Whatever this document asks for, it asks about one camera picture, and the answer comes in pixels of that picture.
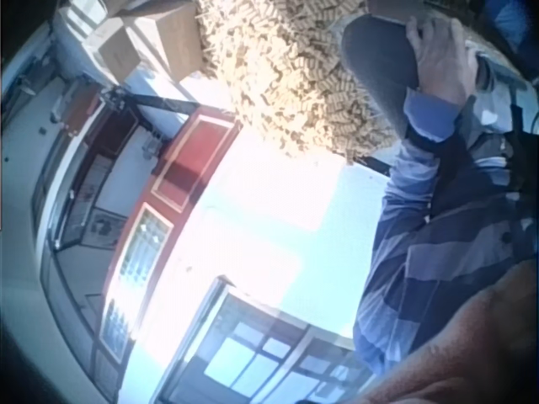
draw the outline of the red panel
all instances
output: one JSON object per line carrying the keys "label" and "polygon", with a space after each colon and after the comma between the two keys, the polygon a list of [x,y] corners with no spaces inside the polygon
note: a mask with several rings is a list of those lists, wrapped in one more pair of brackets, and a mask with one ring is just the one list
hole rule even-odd
{"label": "red panel", "polygon": [[[105,295],[142,206],[145,203],[149,204],[173,223],[168,240],[150,278],[135,329],[141,324],[147,305],[152,298],[152,292],[196,201],[204,192],[211,176],[240,130],[239,125],[232,125],[233,122],[233,116],[223,114],[217,109],[198,108],[176,135],[173,143],[169,145],[165,156],[158,162],[155,174],[148,181],[125,224],[115,255],[109,265],[109,273],[104,285]],[[100,316],[98,322],[97,337],[101,328]],[[123,366],[126,366],[131,348],[132,345],[126,351]]]}
{"label": "red panel", "polygon": [[178,212],[182,211],[192,198],[195,185],[208,168],[225,135],[230,130],[226,126],[199,120],[190,128],[188,137],[172,149],[170,160],[157,180],[154,193]]}

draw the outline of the cardboard box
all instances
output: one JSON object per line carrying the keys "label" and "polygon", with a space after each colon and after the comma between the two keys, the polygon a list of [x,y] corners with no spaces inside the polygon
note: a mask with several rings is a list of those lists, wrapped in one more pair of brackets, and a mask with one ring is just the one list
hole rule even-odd
{"label": "cardboard box", "polygon": [[195,14],[196,7],[192,2],[162,0],[145,3],[119,15],[142,57],[159,63],[174,81],[179,82],[202,67]]}
{"label": "cardboard box", "polygon": [[141,62],[121,18],[106,19],[83,46],[97,68],[115,84],[122,84]]}

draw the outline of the glass pane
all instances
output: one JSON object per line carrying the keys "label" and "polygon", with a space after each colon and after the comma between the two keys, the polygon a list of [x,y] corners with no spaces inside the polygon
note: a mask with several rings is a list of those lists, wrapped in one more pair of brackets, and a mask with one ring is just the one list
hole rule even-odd
{"label": "glass pane", "polygon": [[109,400],[114,400],[116,390],[118,389],[118,371],[98,351],[95,357],[95,384],[101,389]]}
{"label": "glass pane", "polygon": [[314,356],[311,356],[311,355],[304,358],[302,364],[300,365],[300,368],[309,370],[314,373],[318,373],[319,375],[323,374],[323,372],[325,372],[328,367],[329,367],[328,360],[315,358]]}
{"label": "glass pane", "polygon": [[265,404],[292,403],[306,398],[319,380],[292,372],[264,400]]}
{"label": "glass pane", "polygon": [[92,336],[84,326],[82,317],[78,315],[75,302],[69,297],[71,292],[61,281],[54,261],[50,260],[50,264],[48,296],[52,312],[67,345],[83,369],[89,372],[93,346]]}
{"label": "glass pane", "polygon": [[110,303],[105,310],[101,328],[101,338],[119,361],[167,234],[168,226],[151,211],[144,210],[126,248],[120,272],[115,274]]}
{"label": "glass pane", "polygon": [[93,160],[68,212],[66,225],[61,235],[63,244],[80,241],[93,202],[97,199],[112,164],[113,161],[105,156],[97,155]]}
{"label": "glass pane", "polygon": [[204,374],[229,387],[253,356],[252,349],[227,338],[205,368]]}
{"label": "glass pane", "polygon": [[339,365],[333,369],[331,375],[338,380],[345,381],[349,378],[350,368],[346,366]]}
{"label": "glass pane", "polygon": [[245,341],[249,341],[255,347],[258,347],[260,341],[262,341],[262,338],[264,338],[263,333],[242,322],[238,323],[236,328],[234,328],[234,334],[243,338]]}
{"label": "glass pane", "polygon": [[272,354],[275,355],[277,358],[283,359],[286,354],[288,354],[290,347],[285,343],[282,343],[281,341],[270,338],[264,344],[263,350],[266,351],[268,354]]}
{"label": "glass pane", "polygon": [[252,396],[256,390],[270,377],[278,364],[274,360],[256,355],[254,361],[243,375],[232,386],[232,389],[246,397]]}
{"label": "glass pane", "polygon": [[333,404],[340,400],[345,390],[334,383],[322,383],[314,393],[311,394],[309,400],[313,400],[319,404]]}

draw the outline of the white wall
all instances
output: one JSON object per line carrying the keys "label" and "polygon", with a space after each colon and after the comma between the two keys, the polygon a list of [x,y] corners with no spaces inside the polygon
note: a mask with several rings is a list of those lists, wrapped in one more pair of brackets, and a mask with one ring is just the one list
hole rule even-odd
{"label": "white wall", "polygon": [[220,274],[262,303],[351,338],[386,183],[330,153],[288,159],[243,130],[163,270],[119,402],[153,397]]}
{"label": "white wall", "polygon": [[145,159],[142,147],[152,138],[150,132],[139,126],[112,167],[96,206],[128,217],[152,175],[157,158]]}
{"label": "white wall", "polygon": [[[103,403],[56,327],[36,268],[30,199],[58,128],[49,121],[63,82],[51,82],[3,128],[3,321],[22,352],[69,402]],[[43,126],[47,134],[38,129]]]}

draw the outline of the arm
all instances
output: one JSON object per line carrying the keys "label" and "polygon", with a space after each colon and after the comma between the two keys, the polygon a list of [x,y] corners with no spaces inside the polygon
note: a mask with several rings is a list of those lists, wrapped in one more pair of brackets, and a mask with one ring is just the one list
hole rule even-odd
{"label": "arm", "polygon": [[[417,134],[435,143],[445,141],[453,134],[459,111],[457,105],[410,89],[404,103],[404,113]],[[422,150],[411,140],[405,139],[402,142],[382,201],[373,263],[379,263],[387,256],[394,257],[402,253],[403,248],[408,248],[404,242],[400,248],[392,243],[380,249],[384,241],[398,235],[404,235],[406,240],[410,240],[424,225],[425,217],[429,214],[439,163],[432,152]]]}
{"label": "arm", "polygon": [[[404,112],[418,135],[439,142],[452,135],[459,108],[408,90]],[[432,152],[405,139],[382,200],[371,272],[354,327],[356,352],[377,374],[400,361],[414,339],[409,329],[394,329],[399,313],[388,301],[399,301],[402,296],[408,249],[429,214],[438,166],[439,159]],[[376,318],[385,321],[374,321]],[[391,338],[393,332],[398,333],[397,341]]]}
{"label": "arm", "polygon": [[[455,118],[473,93],[477,65],[467,59],[457,22],[450,27],[427,21],[419,38],[412,20],[407,36],[418,62],[421,93],[408,90],[404,112],[419,138],[440,143],[453,134]],[[392,170],[354,326],[356,352],[377,374],[408,355],[417,332],[411,321],[401,321],[405,263],[417,231],[425,225],[439,167],[438,158],[419,143],[404,140]]]}
{"label": "arm", "polygon": [[536,271],[536,259],[513,267],[471,298],[439,335],[346,404],[509,402],[508,389],[526,377],[529,385],[513,392],[533,392],[534,376],[522,374],[522,366],[536,358]]}

